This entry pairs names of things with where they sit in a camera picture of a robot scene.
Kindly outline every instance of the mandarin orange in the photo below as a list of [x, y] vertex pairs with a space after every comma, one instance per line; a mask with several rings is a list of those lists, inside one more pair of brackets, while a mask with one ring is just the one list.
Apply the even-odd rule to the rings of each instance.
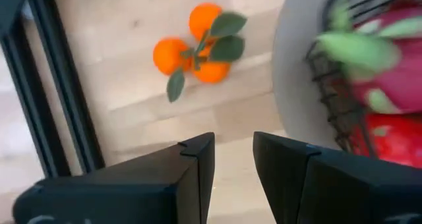
[[[205, 47], [198, 56], [207, 57], [211, 51], [211, 46]], [[193, 69], [193, 74], [201, 81], [205, 83], [217, 83], [221, 82], [230, 71], [230, 63], [227, 62], [212, 62], [207, 61], [199, 64], [200, 69]]]
[[189, 17], [189, 29], [196, 40], [200, 41], [205, 31], [211, 28], [212, 23], [223, 9], [214, 3], [201, 3], [196, 6]]
[[179, 38], [164, 38], [154, 48], [154, 64], [163, 74], [168, 76], [179, 67], [183, 67], [183, 70], [187, 71], [192, 67], [192, 59], [185, 59], [180, 53], [188, 49], [189, 46]]

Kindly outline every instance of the green leaves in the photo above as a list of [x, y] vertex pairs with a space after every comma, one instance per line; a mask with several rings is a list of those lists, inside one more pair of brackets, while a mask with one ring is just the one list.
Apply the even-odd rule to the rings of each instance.
[[402, 113], [381, 89], [371, 89], [365, 96], [369, 107], [376, 113], [387, 115]]
[[226, 36], [217, 40], [211, 49], [210, 61], [233, 62], [243, 54], [245, 40], [239, 36]]
[[337, 0], [330, 12], [331, 29], [350, 31], [352, 24], [349, 16], [349, 5], [347, 0]]
[[182, 67], [179, 67], [171, 76], [167, 83], [167, 97], [170, 102], [179, 99], [185, 86], [185, 76]]
[[320, 35], [319, 46], [329, 58], [373, 75], [390, 70], [400, 61], [400, 49], [392, 42], [363, 34], [329, 32]]
[[399, 20], [377, 34], [389, 38], [418, 38], [422, 32], [422, 17], [407, 18]]
[[245, 26], [246, 21], [247, 19], [240, 14], [222, 13], [212, 23], [210, 36], [222, 38], [235, 35]]

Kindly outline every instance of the wooden floor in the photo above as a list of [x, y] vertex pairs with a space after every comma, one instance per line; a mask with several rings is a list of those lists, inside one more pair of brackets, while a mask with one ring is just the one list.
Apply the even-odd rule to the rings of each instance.
[[[152, 49], [164, 36], [193, 42], [189, 12], [204, 1], [248, 17], [245, 54], [221, 84], [204, 85], [189, 76], [179, 101], [170, 104], [167, 77], [154, 67]], [[214, 131], [216, 174], [209, 223], [274, 223], [256, 175], [251, 136], [255, 130], [284, 134], [271, 77], [272, 43], [284, 0], [57, 2], [107, 164]], [[28, 21], [26, 29], [69, 163], [79, 174], [36, 27]], [[1, 223], [10, 219], [15, 196], [42, 177], [3, 56], [0, 101]]]

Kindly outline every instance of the fruit basket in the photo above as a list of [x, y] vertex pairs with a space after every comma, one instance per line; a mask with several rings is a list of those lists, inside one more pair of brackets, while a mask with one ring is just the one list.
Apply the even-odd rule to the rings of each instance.
[[[397, 0], [348, 0], [349, 9], [353, 11], [353, 24], [383, 13], [394, 1]], [[322, 10], [320, 27], [323, 32], [329, 30], [328, 15], [335, 2], [336, 0], [327, 0]], [[315, 49], [314, 43], [308, 51], [306, 61], [312, 70], [312, 80], [320, 91], [320, 102], [328, 110], [328, 122], [336, 131], [336, 143], [345, 152], [353, 153], [359, 147], [367, 150], [369, 156], [377, 157], [365, 122], [367, 109], [352, 96], [351, 86], [340, 69], [341, 64], [331, 61], [323, 52], [315, 53]], [[359, 133], [364, 142], [354, 144], [352, 133]]]

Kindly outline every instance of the red fruit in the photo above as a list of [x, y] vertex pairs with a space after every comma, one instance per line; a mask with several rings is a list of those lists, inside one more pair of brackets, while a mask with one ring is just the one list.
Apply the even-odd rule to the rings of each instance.
[[[422, 168], [422, 122], [400, 115], [367, 115], [369, 135], [379, 159]], [[369, 156], [358, 127], [351, 136], [353, 151]]]
[[420, 7], [421, 4], [416, 0], [395, 0], [388, 6], [389, 11]]

